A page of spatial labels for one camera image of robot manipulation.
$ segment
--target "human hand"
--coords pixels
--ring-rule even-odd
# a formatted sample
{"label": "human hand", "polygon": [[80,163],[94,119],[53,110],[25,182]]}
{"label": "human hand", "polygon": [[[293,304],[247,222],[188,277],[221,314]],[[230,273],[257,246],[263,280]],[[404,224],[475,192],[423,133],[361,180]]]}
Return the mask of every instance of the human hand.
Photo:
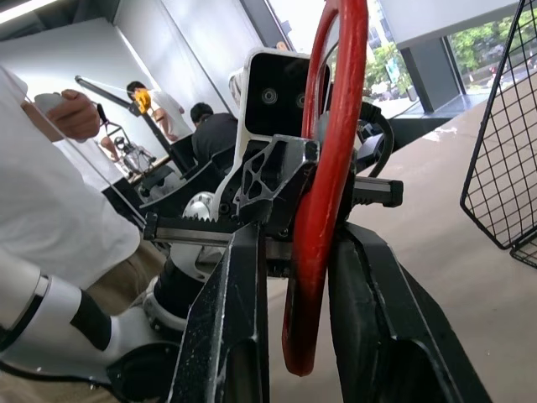
{"label": "human hand", "polygon": [[86,140],[99,133],[101,119],[88,97],[74,90],[61,93],[65,101],[51,109],[47,118],[70,139]]}

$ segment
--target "khaki pants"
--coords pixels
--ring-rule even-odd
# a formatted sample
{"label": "khaki pants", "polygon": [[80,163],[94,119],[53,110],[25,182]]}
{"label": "khaki pants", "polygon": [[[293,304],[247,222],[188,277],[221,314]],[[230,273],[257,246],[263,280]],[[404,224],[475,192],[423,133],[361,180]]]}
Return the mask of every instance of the khaki pants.
{"label": "khaki pants", "polygon": [[[164,268],[164,256],[142,241],[127,260],[107,272],[87,292],[110,315],[125,311]],[[0,374],[0,403],[117,403],[105,390],[87,384],[33,382]]]}

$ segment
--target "black shirt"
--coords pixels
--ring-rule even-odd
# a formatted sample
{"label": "black shirt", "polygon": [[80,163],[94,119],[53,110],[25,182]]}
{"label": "black shirt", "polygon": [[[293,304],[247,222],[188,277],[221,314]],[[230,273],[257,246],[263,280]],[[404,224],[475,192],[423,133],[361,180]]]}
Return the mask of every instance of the black shirt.
{"label": "black shirt", "polygon": [[230,113],[211,115],[192,134],[192,147],[198,164],[207,164],[214,154],[234,148],[238,121]]}

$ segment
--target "yellow object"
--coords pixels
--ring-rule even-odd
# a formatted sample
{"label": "yellow object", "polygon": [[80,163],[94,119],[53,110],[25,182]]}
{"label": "yellow object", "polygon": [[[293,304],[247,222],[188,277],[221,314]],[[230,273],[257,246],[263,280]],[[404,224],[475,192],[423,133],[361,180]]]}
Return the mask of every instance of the yellow object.
{"label": "yellow object", "polygon": [[151,97],[149,96],[148,90],[137,90],[134,94],[134,99],[141,113],[146,113],[151,108]]}

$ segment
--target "concrete floor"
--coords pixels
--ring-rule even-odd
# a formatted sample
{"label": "concrete floor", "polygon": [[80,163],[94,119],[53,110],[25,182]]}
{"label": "concrete floor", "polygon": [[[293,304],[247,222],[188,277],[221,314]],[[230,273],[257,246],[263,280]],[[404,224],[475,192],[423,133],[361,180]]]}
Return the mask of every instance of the concrete floor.
{"label": "concrete floor", "polygon": [[[497,249],[459,207],[484,105],[393,155],[383,178],[404,182],[404,205],[357,207],[350,221],[376,231],[444,309],[496,403],[537,401],[537,270]],[[327,298],[315,370],[284,366],[284,283],[271,286],[272,402],[341,401]]]}

